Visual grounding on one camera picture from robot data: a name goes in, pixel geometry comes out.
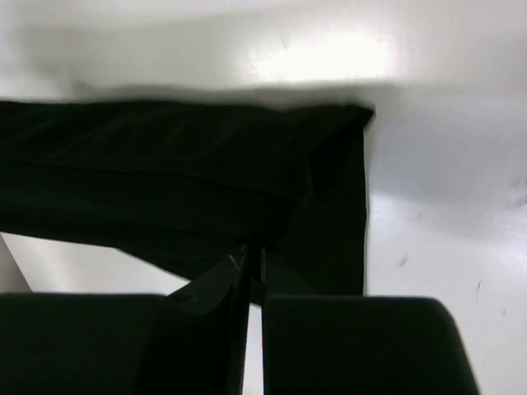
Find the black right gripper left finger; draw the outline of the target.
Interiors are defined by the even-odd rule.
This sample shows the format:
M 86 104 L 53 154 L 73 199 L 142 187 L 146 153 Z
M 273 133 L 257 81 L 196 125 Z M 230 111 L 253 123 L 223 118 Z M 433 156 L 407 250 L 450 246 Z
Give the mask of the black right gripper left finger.
M 170 295 L 4 294 L 4 394 L 239 394 L 250 251 Z

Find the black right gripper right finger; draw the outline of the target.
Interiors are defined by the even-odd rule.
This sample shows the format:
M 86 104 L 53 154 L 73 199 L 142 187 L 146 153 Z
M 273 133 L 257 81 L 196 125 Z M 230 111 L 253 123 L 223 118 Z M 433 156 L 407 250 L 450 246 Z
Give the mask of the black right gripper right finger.
M 263 389 L 267 394 L 476 394 L 457 325 L 438 300 L 367 296 L 363 248 L 303 255 L 314 291 L 267 248 Z

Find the black skirt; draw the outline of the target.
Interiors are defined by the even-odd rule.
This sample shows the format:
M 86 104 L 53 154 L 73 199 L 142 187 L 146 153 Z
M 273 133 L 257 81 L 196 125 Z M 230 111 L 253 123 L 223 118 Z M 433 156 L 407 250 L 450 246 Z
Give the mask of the black skirt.
M 287 290 L 364 290 L 372 108 L 1 103 L 1 229 L 120 249 L 193 280 L 238 244 Z

